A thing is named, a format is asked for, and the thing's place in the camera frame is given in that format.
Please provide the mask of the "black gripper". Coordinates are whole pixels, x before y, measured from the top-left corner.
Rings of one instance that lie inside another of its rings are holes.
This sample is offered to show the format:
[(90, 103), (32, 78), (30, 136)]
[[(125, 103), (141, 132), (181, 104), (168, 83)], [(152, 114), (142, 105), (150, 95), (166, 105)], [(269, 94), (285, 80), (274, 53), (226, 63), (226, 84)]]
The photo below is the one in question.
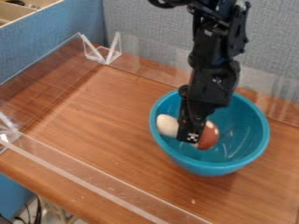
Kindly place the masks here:
[(181, 106), (176, 139), (196, 144), (205, 132), (213, 132), (214, 124), (206, 119), (218, 108), (228, 106), (238, 84), (240, 65), (233, 59), (212, 65), (204, 59), (189, 56), (190, 79), (180, 86)]

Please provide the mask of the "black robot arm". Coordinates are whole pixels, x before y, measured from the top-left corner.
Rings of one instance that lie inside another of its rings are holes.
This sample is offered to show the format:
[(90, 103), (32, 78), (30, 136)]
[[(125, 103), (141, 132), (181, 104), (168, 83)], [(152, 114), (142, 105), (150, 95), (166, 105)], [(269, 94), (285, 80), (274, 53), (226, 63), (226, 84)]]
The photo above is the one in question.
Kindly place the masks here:
[(229, 104), (238, 84), (240, 65), (233, 58), (245, 51), (246, 0), (148, 0), (161, 9), (184, 6), (192, 14), (193, 46), (188, 56), (189, 83), (178, 88), (181, 106), (176, 139), (196, 144), (206, 117)]

